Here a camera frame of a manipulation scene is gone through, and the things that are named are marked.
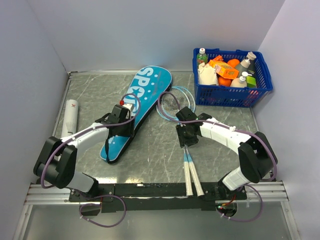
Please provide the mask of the badminton racket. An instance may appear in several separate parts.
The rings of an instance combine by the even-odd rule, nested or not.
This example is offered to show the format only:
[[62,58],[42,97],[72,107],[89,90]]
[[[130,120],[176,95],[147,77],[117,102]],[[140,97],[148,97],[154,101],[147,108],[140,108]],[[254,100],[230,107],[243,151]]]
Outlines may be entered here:
[[[175,95],[180,105],[186,105],[187,107],[191,106],[191,100],[189,98],[190,95],[187,93],[188,90],[186,90],[184,87],[174,86],[171,88],[170,91],[172,92],[173,95]],[[186,153],[186,147],[183,148],[183,164],[184,164],[186,196],[189,197],[193,195],[193,189],[192,189],[192,181],[191,181],[188,157]]]
[[[191,102],[190,107],[186,106],[185,104],[179,104],[176,96],[173,95],[173,93],[171,92],[171,89],[169,90],[168,93],[163,94],[161,96],[160,103],[156,106],[156,109],[159,115],[164,119],[167,119],[167,120],[174,119],[177,121],[178,118],[176,114],[180,110],[182,110],[184,107],[188,108],[189,110],[191,110],[192,113],[194,113],[196,109],[195,99],[189,90],[187,93],[189,94],[189,99]],[[203,196],[204,191],[201,186],[201,182],[199,180],[195,164],[193,163],[192,157],[189,153],[189,149],[187,146],[185,146],[185,150],[186,150],[186,155],[188,157],[189,171],[191,176],[191,185],[195,186],[196,194],[198,197]]]

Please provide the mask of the blue racket cover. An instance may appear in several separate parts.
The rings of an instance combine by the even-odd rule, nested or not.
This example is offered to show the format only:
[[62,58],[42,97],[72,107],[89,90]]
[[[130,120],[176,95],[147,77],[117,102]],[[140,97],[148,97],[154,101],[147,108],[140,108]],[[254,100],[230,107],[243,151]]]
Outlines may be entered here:
[[[155,108],[160,94],[170,89],[172,81],[172,74],[160,66],[145,66],[135,74],[126,92],[129,95],[124,98],[124,103],[134,105],[135,133]],[[100,150],[100,157],[108,164],[116,163],[133,139],[124,136],[109,138]]]

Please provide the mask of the white shuttlecock tube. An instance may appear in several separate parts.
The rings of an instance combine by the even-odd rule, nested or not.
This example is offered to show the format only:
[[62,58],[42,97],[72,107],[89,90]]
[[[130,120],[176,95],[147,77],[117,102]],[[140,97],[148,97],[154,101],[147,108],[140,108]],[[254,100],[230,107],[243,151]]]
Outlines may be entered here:
[[79,103],[74,99],[68,99],[65,104],[61,137],[68,137],[76,133],[78,122]]

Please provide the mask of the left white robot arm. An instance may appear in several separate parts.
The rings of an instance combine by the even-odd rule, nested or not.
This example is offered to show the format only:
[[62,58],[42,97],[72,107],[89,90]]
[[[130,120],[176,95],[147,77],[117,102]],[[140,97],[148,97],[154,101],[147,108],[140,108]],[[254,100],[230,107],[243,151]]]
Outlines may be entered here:
[[76,171],[76,161],[86,150],[114,136],[132,137],[135,118],[134,105],[116,104],[111,113],[69,137],[49,137],[39,154],[33,173],[40,177],[42,188],[69,188],[81,192],[87,201],[99,195],[99,182],[94,177]]

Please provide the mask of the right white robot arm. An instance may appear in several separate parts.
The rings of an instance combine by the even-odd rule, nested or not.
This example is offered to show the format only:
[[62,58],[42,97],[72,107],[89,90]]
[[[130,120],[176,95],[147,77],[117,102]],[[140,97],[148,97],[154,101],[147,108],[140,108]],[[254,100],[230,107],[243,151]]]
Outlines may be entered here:
[[196,115],[188,107],[176,114],[176,132],[179,144],[187,148],[198,143],[198,137],[218,142],[238,155],[239,167],[227,173],[220,181],[218,193],[230,199],[236,190],[248,183],[259,183],[271,170],[276,170],[278,160],[266,136],[228,126],[211,115]]

